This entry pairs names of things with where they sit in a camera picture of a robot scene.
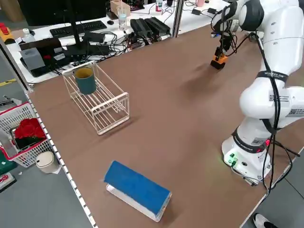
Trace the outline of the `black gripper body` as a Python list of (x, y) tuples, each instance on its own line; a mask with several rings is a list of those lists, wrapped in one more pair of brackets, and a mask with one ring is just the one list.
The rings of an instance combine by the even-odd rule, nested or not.
[(233, 34), (231, 32), (220, 32), (220, 50), (229, 50), (233, 43)]

